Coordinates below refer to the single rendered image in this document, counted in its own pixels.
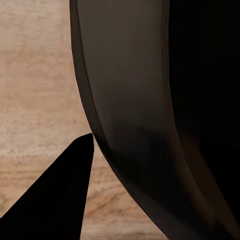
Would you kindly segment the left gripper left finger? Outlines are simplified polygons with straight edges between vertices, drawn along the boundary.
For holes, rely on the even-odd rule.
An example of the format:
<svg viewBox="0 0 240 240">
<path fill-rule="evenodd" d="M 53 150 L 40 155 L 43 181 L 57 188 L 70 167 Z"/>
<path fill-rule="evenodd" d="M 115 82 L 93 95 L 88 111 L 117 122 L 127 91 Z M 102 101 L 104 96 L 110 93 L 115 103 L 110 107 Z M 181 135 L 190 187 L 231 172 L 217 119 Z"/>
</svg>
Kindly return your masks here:
<svg viewBox="0 0 240 240">
<path fill-rule="evenodd" d="M 80 240 L 94 134 L 75 139 L 0 218 L 0 240 Z"/>
</svg>

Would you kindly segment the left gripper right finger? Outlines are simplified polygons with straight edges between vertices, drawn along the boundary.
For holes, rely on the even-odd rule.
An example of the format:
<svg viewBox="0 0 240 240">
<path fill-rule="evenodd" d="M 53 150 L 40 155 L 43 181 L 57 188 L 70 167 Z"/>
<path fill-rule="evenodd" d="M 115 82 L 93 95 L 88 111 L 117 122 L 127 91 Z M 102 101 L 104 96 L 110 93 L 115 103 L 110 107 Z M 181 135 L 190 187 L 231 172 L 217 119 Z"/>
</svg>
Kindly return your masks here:
<svg viewBox="0 0 240 240">
<path fill-rule="evenodd" d="M 199 151 L 240 227 L 240 147 L 203 133 Z"/>
</svg>

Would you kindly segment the cauldron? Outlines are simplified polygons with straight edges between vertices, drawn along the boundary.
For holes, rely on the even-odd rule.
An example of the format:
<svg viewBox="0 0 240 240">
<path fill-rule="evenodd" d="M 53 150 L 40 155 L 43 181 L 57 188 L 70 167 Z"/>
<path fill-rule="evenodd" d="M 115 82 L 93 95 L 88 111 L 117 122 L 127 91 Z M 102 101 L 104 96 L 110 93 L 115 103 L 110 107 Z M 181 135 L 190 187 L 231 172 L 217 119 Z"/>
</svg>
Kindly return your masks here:
<svg viewBox="0 0 240 240">
<path fill-rule="evenodd" d="M 200 153 L 240 147 L 240 0 L 69 0 L 75 78 L 97 144 L 168 240 L 240 240 Z"/>
</svg>

